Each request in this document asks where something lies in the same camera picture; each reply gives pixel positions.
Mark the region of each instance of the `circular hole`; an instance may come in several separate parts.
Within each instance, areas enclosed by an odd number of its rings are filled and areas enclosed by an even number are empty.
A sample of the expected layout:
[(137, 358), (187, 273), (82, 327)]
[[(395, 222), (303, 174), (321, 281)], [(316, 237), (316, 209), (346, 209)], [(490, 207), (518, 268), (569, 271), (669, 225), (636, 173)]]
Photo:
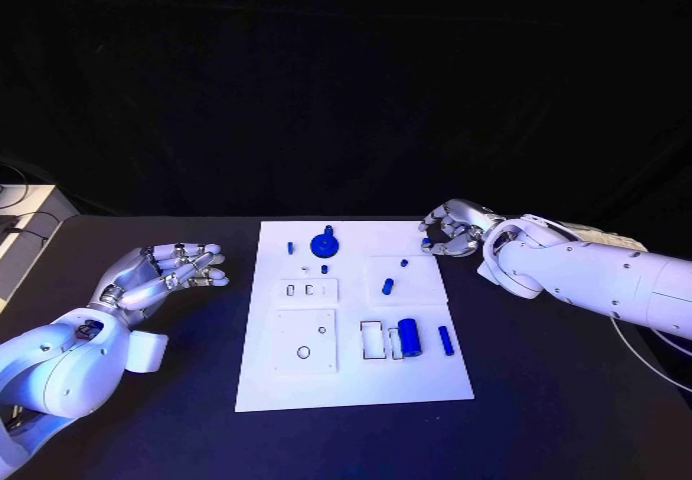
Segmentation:
[(300, 347), (297, 354), (298, 358), (304, 360), (310, 356), (310, 349), (307, 347)]

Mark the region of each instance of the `black curtain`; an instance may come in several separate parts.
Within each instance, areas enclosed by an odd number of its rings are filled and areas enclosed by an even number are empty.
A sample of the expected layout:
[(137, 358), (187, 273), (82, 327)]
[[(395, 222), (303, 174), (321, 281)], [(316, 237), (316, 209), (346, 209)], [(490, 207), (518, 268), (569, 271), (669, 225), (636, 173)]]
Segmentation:
[(460, 197), (689, 256), (689, 5), (1, 9), (0, 160), (86, 212), (422, 216)]

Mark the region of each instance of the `white robotic arm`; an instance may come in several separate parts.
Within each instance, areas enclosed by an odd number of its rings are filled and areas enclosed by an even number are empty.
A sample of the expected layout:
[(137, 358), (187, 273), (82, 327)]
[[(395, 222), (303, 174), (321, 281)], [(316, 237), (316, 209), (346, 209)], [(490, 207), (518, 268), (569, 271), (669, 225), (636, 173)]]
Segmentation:
[(210, 266), (223, 261), (219, 251), (182, 243), (133, 250), (104, 274), (86, 308), (0, 345), (0, 403), (30, 412), (0, 426), (0, 479), (104, 404), (124, 370), (159, 369), (167, 337), (131, 329), (172, 292), (226, 285)]
[(483, 244), (480, 275), (523, 298), (546, 290), (564, 302), (692, 338), (692, 262), (584, 241), (580, 231), (533, 215), (507, 219), (450, 200), (425, 217), (451, 240), (422, 250), (470, 255)]

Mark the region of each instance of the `blue object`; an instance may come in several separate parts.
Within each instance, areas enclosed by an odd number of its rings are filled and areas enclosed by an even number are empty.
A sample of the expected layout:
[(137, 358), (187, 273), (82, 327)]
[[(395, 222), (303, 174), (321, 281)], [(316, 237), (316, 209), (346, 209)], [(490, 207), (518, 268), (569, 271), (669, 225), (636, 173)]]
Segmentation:
[(394, 280), (388, 278), (385, 280), (385, 286), (382, 287), (382, 293), (385, 295), (389, 295), (392, 293), (392, 287), (394, 287)]
[(405, 357), (417, 357), (422, 353), (421, 339), (418, 338), (418, 328), (415, 320), (405, 318), (399, 320), (399, 339), (401, 353)]
[(454, 348), (451, 346), (451, 339), (450, 339), (450, 332), (447, 331), (447, 327), (440, 327), (440, 338), (443, 339), (443, 346), (444, 346), (444, 354), (454, 355)]
[(339, 242), (334, 238), (334, 229), (332, 225), (324, 228), (324, 233), (317, 235), (310, 242), (310, 250), (316, 257), (329, 258), (336, 255), (339, 251)]

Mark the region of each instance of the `black tabletop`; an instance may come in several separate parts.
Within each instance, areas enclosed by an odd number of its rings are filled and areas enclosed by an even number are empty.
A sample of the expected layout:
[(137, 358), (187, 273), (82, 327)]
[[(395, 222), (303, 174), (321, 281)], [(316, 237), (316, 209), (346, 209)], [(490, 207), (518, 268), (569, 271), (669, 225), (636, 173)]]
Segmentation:
[(633, 357), (604, 317), (546, 294), (531, 301), (510, 295), (477, 275), (479, 257), (438, 260), (474, 400), (235, 413), (259, 222), (65, 222), (1, 314), (1, 341), (85, 305), (134, 247), (218, 243), (231, 283), (169, 298), (141, 326), (170, 337), (160, 371), (125, 373), (105, 405), (13, 478), (685, 476), (692, 413), (676, 389)]

